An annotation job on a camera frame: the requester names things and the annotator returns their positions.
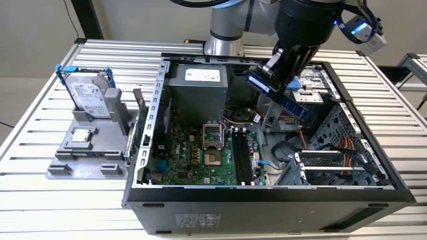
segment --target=black plastic part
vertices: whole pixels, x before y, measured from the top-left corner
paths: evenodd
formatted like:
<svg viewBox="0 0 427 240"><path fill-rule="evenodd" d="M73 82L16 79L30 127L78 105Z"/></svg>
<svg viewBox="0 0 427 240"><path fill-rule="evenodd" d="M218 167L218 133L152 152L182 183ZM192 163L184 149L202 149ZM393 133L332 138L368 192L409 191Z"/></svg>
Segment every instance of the black plastic part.
<svg viewBox="0 0 427 240"><path fill-rule="evenodd" d="M353 98L349 95L337 74L334 73L334 70L332 68L330 63L328 63L326 61L321 61L318 63L322 65L322 67L325 69L325 73L326 73L328 77L330 78L330 81L336 87L336 90L338 91L340 99L342 101L352 101Z"/></svg>
<svg viewBox="0 0 427 240"><path fill-rule="evenodd" d="M348 216L348 218L324 227L322 230L344 230L381 210L384 210L381 207L361 208L350 216Z"/></svg>
<svg viewBox="0 0 427 240"><path fill-rule="evenodd" d="M415 53L405 54L411 59L420 59L420 57Z"/></svg>
<svg viewBox="0 0 427 240"><path fill-rule="evenodd" d="M70 3L78 18L84 37L86 39L104 39L92 0L70 0Z"/></svg>
<svg viewBox="0 0 427 240"><path fill-rule="evenodd" d="M324 44L341 11L338 2L281 0L273 28L278 37L278 47L284 53L293 46L313 47Z"/></svg>
<svg viewBox="0 0 427 240"><path fill-rule="evenodd" d="M408 189L233 189L202 188L132 188L128 202L405 202L415 203Z"/></svg>
<svg viewBox="0 0 427 240"><path fill-rule="evenodd" d="M86 38L77 37L73 41L73 44L85 44L88 41Z"/></svg>
<svg viewBox="0 0 427 240"><path fill-rule="evenodd" d="M381 73L385 75L392 84L401 82L411 73L405 66L377 66Z"/></svg>
<svg viewBox="0 0 427 240"><path fill-rule="evenodd" d="M358 54L360 57L365 57L366 56L365 53L361 50L356 50L354 52Z"/></svg>
<svg viewBox="0 0 427 240"><path fill-rule="evenodd" d="M172 231L154 231L154 234L172 234Z"/></svg>
<svg viewBox="0 0 427 240"><path fill-rule="evenodd" d="M221 35L216 34L212 30L210 30L210 35L213 36L213 38L222 40L222 41L234 41L242 37L242 33L237 36L221 36Z"/></svg>
<svg viewBox="0 0 427 240"><path fill-rule="evenodd" d="M201 40L192 40L192 39L185 39L184 40L184 44L205 44L206 41L201 41Z"/></svg>
<svg viewBox="0 0 427 240"><path fill-rule="evenodd" d="M202 2L185 1L185 0L169 0L169 1L186 8L209 8L228 2L229 0L212 0L212 1L202 1Z"/></svg>
<svg viewBox="0 0 427 240"><path fill-rule="evenodd" d="M164 208L165 205L162 203L144 203L141 205L144 208Z"/></svg>
<svg viewBox="0 0 427 240"><path fill-rule="evenodd" d="M254 0L249 0L249 2L248 2L246 16L245 16L245 23L244 23L244 31L245 31L245 32L249 31L249 27L250 27L253 5L254 5Z"/></svg>

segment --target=black cable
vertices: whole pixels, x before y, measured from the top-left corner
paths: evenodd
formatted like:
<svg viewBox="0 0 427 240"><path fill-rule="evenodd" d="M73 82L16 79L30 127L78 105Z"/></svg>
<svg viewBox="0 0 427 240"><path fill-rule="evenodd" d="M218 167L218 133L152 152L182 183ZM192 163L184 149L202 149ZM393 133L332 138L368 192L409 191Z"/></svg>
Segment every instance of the black cable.
<svg viewBox="0 0 427 240"><path fill-rule="evenodd" d="M12 126L10 124L6 124L5 122L0 121L0 124L2 124L4 126L8 126L9 128L14 128L14 126Z"/></svg>
<svg viewBox="0 0 427 240"><path fill-rule="evenodd" d="M285 163L292 160L286 155L284 155L285 158L280 158L280 157L276 156L274 151L276 151L276 149L277 149L278 147L281 147L281 145L285 145L286 148L290 149L294 153L298 152L300 150L302 150L301 148L294 147L294 146L288 142L289 139L293 138L293 137L296 137L296 136L298 136L298 134L300 134L298 132L290 132L289 134L285 135L284 140L278 141L278 142L272 146L272 148L269 149L269 153L270 153L273 159L276 159L276 160L280 161L280 162L285 162Z"/></svg>
<svg viewBox="0 0 427 240"><path fill-rule="evenodd" d="M222 3L226 3L229 0L213 0L213 1L202 1L202 2L193 2L193 1L185 1L185 0L169 0L169 1L186 8L208 8L208 7L220 5Z"/></svg>
<svg viewBox="0 0 427 240"><path fill-rule="evenodd" d="M62 2L64 2L64 4L65 4L65 10L66 10L66 14L68 14L69 22L70 22L70 24L72 24L72 27L73 27L74 33L77 34L77 38L80 38L78 31L77 31L76 25L74 25L73 20L72 20L72 16L69 15L68 5L66 5L65 0L62 0Z"/></svg>
<svg viewBox="0 0 427 240"><path fill-rule="evenodd" d="M277 168L277 167L274 167L270 163L269 164L266 164L272 169L274 169L274 170L281 170L281 168Z"/></svg>
<svg viewBox="0 0 427 240"><path fill-rule="evenodd" d="M424 105L424 102L425 102L425 100L420 101L420 103L419 103L419 105L417 105L417 107L416 107L416 110L420 110L420 109L421 109L421 107L423 107L423 105Z"/></svg>
<svg viewBox="0 0 427 240"><path fill-rule="evenodd" d="M397 87L397 90L401 88L403 84L407 83L407 81L413 77L413 73L408 76L408 78L401 82L400 86Z"/></svg>

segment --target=wire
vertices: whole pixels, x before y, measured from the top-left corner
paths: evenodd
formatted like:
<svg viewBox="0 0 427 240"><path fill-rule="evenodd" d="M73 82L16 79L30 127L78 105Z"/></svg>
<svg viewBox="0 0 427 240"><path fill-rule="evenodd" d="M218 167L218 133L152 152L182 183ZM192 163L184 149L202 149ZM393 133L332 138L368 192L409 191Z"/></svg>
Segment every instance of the wire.
<svg viewBox="0 0 427 240"><path fill-rule="evenodd" d="M9 128L14 128L14 126L12 126L10 124L6 124L5 122L0 121L0 124L2 124L4 126L9 127Z"/></svg>
<svg viewBox="0 0 427 240"><path fill-rule="evenodd" d="M417 105L417 107L416 107L416 110L420 110L420 109L421 109L424 103L425 103L425 100L420 101L420 103L419 103L419 105Z"/></svg>
<svg viewBox="0 0 427 240"><path fill-rule="evenodd" d="M304 140L304 135L302 135L302 122L298 122L297 130L298 130L298 137L300 137L300 142L301 142L301 149L306 150L306 145L305 145L305 140Z"/></svg>
<svg viewBox="0 0 427 240"><path fill-rule="evenodd" d="M229 122L230 124L234 124L234 125L244 125L244 124L250 124L252 122L250 121L238 121L236 119L229 119L228 116L222 116L224 120L226 122Z"/></svg>
<svg viewBox="0 0 427 240"><path fill-rule="evenodd" d="M413 77L413 73L408 76L408 78L401 82L400 86L397 87L397 90L401 88L403 84L407 83L407 81Z"/></svg>
<svg viewBox="0 0 427 240"><path fill-rule="evenodd" d="M73 20L72 20L72 16L69 15L68 5L66 5L65 0L62 0L62 2L64 2L64 4L65 4L65 9L66 9L66 14L68 14L69 22L70 22L70 24L72 24L72 27L73 27L74 33L76 33L76 35L77 35L77 38L80 38L78 31L77 31L74 22L73 22Z"/></svg>
<svg viewBox="0 0 427 240"><path fill-rule="evenodd" d="M350 149L352 149L352 150L356 150L353 141L350 140L349 137L348 137L348 141L349 141L349 143L350 143ZM352 163L352 158L348 158L348 167L350 166L350 163Z"/></svg>
<svg viewBox="0 0 427 240"><path fill-rule="evenodd" d="M229 0L212 0L212 1L202 1L202 2L193 2L193 1L185 1L185 0L169 0L169 1L186 8L208 8L208 7L220 5L222 3L226 3Z"/></svg>
<svg viewBox="0 0 427 240"><path fill-rule="evenodd" d="M281 149L281 152L282 152L282 155L284 155L285 158L280 158L280 157L276 156L274 151L276 151L276 149L277 149L278 147L281 147L281 145L285 145L286 148L290 149L294 153L301 150L300 148L294 147L294 146L288 142L289 139L293 138L293 137L296 137L297 135L298 135L298 133L297 133L296 131L294 131L294 132L290 132L289 134L285 135L284 140L278 141L278 142L270 147L269 153L270 153L273 159L276 159L277 161L280 161L280 162L288 162L288 161L292 160L292 159L284 154L282 149Z"/></svg>

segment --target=metal rail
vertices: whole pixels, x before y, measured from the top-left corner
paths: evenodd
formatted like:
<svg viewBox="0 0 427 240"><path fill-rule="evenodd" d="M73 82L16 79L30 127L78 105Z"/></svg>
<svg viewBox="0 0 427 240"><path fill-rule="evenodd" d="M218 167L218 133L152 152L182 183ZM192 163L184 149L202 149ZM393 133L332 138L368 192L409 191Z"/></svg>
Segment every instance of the metal rail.
<svg viewBox="0 0 427 240"><path fill-rule="evenodd" d="M265 58L270 47L246 46L245 56ZM61 62L82 68L109 66L122 101L137 108L133 88L149 105L160 53L201 54L201 44L88 40L74 45ZM348 89L357 110L416 198L401 209L352 233L328 235L200 235L202 239L374 239L427 238L427 123L388 83L368 57L354 51L321 50ZM121 209L124 180L48 180L44 173L72 121L73 103L50 77L0 147L0 238L141 238L142 226Z"/></svg>

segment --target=white wall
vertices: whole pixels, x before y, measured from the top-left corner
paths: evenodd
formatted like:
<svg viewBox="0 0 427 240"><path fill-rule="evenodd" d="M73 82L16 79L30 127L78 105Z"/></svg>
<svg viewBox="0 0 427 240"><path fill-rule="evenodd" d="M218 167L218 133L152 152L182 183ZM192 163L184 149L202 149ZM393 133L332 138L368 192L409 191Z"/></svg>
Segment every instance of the white wall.
<svg viewBox="0 0 427 240"><path fill-rule="evenodd" d="M0 77L50 76L76 37L62 0L0 0Z"/></svg>

